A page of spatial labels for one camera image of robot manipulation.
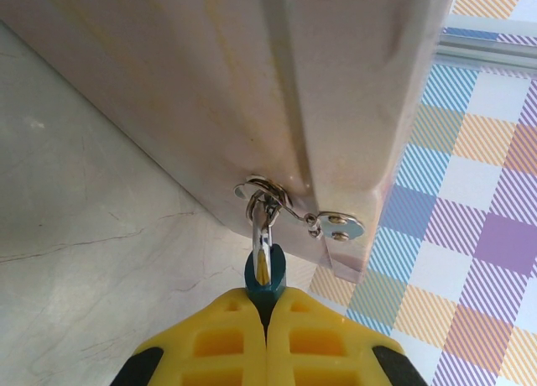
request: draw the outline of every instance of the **blue stripe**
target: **blue stripe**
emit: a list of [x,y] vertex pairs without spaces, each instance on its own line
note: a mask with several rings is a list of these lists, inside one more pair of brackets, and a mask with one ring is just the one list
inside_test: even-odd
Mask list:
[[444,180],[449,159],[448,154],[408,144],[395,183],[436,196]]
[[465,112],[477,74],[474,70],[433,65],[421,101],[425,105]]
[[463,36],[465,38],[496,40],[497,32],[476,31],[474,29],[445,28],[442,32],[446,35]]
[[423,239],[436,197],[395,185],[380,224]]
[[386,326],[379,321],[375,321],[369,316],[365,316],[360,313],[357,313],[352,309],[347,309],[347,313],[345,314],[345,316],[348,317],[349,319],[352,319],[353,321],[360,323],[361,325],[365,327],[369,327],[372,330],[378,331],[379,333],[382,333],[385,336],[389,336],[389,333],[392,331],[392,327]]
[[409,282],[421,241],[389,228],[380,227],[375,237],[368,269]]

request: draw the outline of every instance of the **checkered fabric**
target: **checkered fabric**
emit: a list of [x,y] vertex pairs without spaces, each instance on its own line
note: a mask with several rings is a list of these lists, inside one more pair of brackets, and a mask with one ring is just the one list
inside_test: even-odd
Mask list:
[[358,286],[310,292],[430,384],[537,385],[537,80],[435,64]]
[[[450,14],[463,20],[457,20],[458,28],[445,28],[444,34],[537,46],[537,36],[533,34],[535,29],[531,28],[532,23],[537,23],[537,0],[453,0]],[[508,20],[511,24],[506,25],[501,20]],[[464,29],[465,26],[479,26],[483,30]]]

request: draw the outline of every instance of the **yellow plastic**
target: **yellow plastic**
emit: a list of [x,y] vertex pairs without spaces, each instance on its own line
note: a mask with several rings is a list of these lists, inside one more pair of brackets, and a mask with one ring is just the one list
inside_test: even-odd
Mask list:
[[404,353],[391,338],[288,288],[268,326],[267,385],[390,386],[373,354],[375,346]]
[[259,314],[244,289],[147,340],[134,352],[164,349],[149,386],[265,386],[266,346]]
[[265,335],[244,289],[147,340],[164,350],[149,386],[390,386],[372,347],[391,338],[287,288]]

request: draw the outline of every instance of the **screw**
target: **screw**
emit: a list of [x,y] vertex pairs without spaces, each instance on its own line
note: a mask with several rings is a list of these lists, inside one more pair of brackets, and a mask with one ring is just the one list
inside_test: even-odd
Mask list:
[[349,236],[344,232],[333,232],[332,239],[338,242],[345,242],[349,240]]
[[317,217],[314,216],[313,214],[311,214],[310,212],[308,212],[305,216],[304,216],[304,221],[306,224],[310,225],[310,226],[313,226],[317,223]]
[[347,220],[345,218],[343,218],[342,216],[329,216],[328,221],[330,221],[332,224],[336,224],[336,225],[347,224]]
[[313,237],[314,239],[319,239],[321,237],[321,229],[318,228],[318,229],[315,229],[315,230],[308,230],[308,233],[310,234],[311,237]]

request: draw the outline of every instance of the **teal padlock part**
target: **teal padlock part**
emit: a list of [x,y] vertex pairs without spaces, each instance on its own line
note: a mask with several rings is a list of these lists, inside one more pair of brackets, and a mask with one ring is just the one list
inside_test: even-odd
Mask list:
[[269,285],[260,285],[253,270],[253,253],[250,253],[244,267],[244,279],[248,298],[258,308],[259,317],[267,334],[270,316],[285,290],[285,255],[282,248],[274,244],[270,248],[270,268],[272,279]]

